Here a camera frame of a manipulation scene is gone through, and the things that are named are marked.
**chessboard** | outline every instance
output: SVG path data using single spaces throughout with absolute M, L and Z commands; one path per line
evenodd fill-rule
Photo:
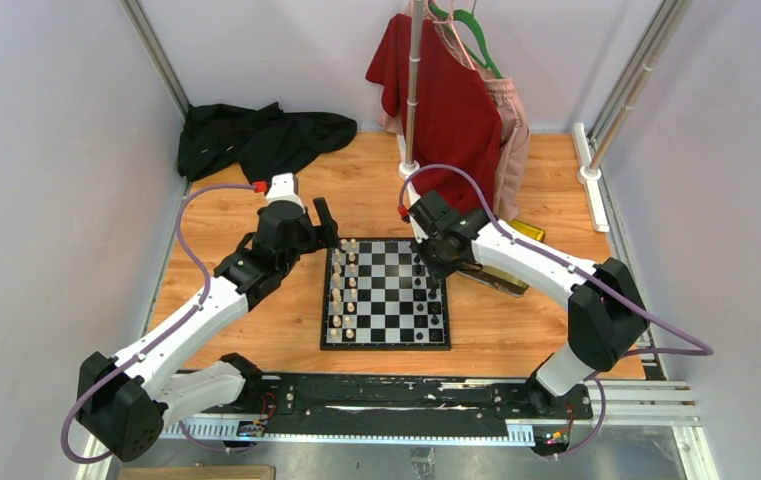
M 322 350 L 448 350 L 448 293 L 411 238 L 342 240 L 327 252 Z

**wooden table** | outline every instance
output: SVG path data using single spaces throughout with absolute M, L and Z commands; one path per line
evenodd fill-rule
M 395 137 L 361 133 L 347 148 L 325 154 L 298 174 L 307 205 L 323 196 L 350 237 L 407 237 L 410 226 L 395 209 L 401 180 Z M 534 135 L 519 218 L 546 231 L 546 243 L 566 253 L 603 261 L 609 247 L 592 230 L 583 187 L 575 179 L 577 161 L 569 135 Z M 237 165 L 195 182 L 193 189 L 244 182 Z M 260 194 L 218 190 L 188 208 L 183 232 L 211 271 L 256 230 Z M 317 222 L 310 206 L 313 222 Z M 263 371 L 384 373 L 418 375 L 527 376 L 566 339 L 566 313 L 544 294 L 530 290 L 513 298 L 472 280 L 448 281 L 452 348 L 444 352 L 321 351 L 321 297 L 324 252 L 305 255 L 282 287 L 250 314 L 213 338 L 187 363 L 203 368 L 238 352 Z M 175 246 L 155 307 L 151 328 L 180 307 L 202 285 L 200 272 Z M 637 357 L 622 360 L 608 375 L 644 378 Z

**black cloth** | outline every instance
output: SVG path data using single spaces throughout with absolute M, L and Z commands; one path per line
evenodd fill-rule
M 347 146 L 356 122 L 325 112 L 284 113 L 272 103 L 260 110 L 231 105 L 191 107 L 186 114 L 177 171 L 189 180 L 239 162 L 248 181 L 297 173 L 319 154 Z

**green hanger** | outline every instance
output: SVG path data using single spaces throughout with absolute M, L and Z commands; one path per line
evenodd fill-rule
M 439 8 L 438 5 L 436 5 L 433 2 L 428 1 L 427 4 L 430 6 L 430 11 L 433 13 L 433 15 L 436 15 L 436 17 L 439 18 L 439 20 L 447 20 L 448 19 L 448 12 L 442 10 Z M 488 68 L 489 70 L 492 70 L 492 73 L 495 74 L 495 78 L 504 78 L 501 75 L 501 72 L 498 70 L 498 67 L 495 65 L 495 62 L 492 61 L 492 58 L 489 56 L 489 50 L 486 49 L 486 36 L 483 34 L 483 29 L 480 28 L 480 23 L 474 18 L 474 15 L 469 13 L 466 10 L 454 10 L 454 20 L 459 21 L 463 25 L 469 28 L 471 30 L 471 33 L 474 34 L 474 39 L 477 41 L 477 47 L 480 49 L 480 53 L 483 54 L 484 60 L 480 60 L 477 55 L 474 54 L 474 52 L 471 51 L 467 46 L 463 45 L 465 47 L 465 50 L 468 52 L 468 54 L 471 56 L 471 58 L 474 59 L 475 62 L 477 62 L 478 65 L 480 65 L 483 68 Z M 451 31 L 451 27 L 448 25 L 445 25 L 445 30 Z

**red shirt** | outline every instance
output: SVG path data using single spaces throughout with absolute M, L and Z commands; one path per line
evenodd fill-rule
M 389 21 L 365 75 L 383 86 L 383 109 L 393 117 L 401 115 L 404 131 L 411 26 L 412 18 L 403 14 Z M 422 166 L 445 163 L 465 170 L 483 190 L 491 210 L 501 117 L 480 75 L 448 52 L 430 20 L 424 21 L 417 93 L 413 158 Z M 481 206 L 468 182 L 450 171 L 424 172 L 413 184 L 420 194 L 436 190 L 462 214 Z

